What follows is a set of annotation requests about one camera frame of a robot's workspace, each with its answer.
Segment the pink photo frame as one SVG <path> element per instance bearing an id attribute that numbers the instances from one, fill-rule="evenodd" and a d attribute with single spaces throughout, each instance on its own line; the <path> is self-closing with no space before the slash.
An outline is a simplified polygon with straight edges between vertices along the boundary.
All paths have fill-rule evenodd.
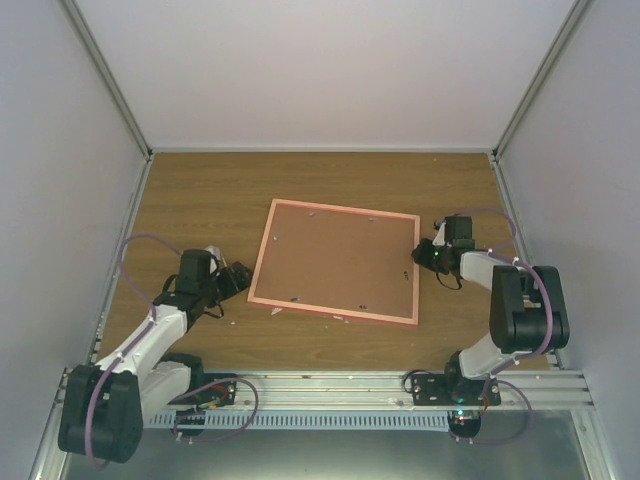
<path id="1" fill-rule="evenodd" d="M 420 218 L 295 200 L 272 201 L 248 302 L 415 326 Z"/>

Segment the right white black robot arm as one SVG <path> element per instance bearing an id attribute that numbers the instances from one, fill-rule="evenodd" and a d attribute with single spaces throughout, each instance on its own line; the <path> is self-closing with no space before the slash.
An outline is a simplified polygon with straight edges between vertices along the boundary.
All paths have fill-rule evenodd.
<path id="1" fill-rule="evenodd" d="M 456 213 L 436 222 L 433 239 L 423 238 L 412 252 L 415 264 L 437 279 L 451 275 L 490 292 L 489 332 L 450 357 L 433 376 L 453 405 L 492 401 L 488 382 L 521 360 L 567 346 L 570 326 L 560 274 L 553 266 L 532 266 L 506 257 L 497 248 L 482 250 L 473 238 L 473 220 Z"/>

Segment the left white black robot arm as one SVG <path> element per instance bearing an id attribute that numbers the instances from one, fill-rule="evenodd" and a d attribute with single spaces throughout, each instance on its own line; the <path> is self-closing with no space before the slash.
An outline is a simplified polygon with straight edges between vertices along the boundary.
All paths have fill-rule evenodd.
<path id="1" fill-rule="evenodd" d="M 139 327 L 111 354 L 69 374 L 58 447 L 125 463 L 144 426 L 166 406 L 196 413 L 232 403 L 235 375 L 209 377 L 200 357 L 170 348 L 200 317 L 222 317 L 223 302 L 245 291 L 251 280 L 249 268 L 225 264 L 213 248 L 184 251 L 178 272 L 165 281 Z"/>

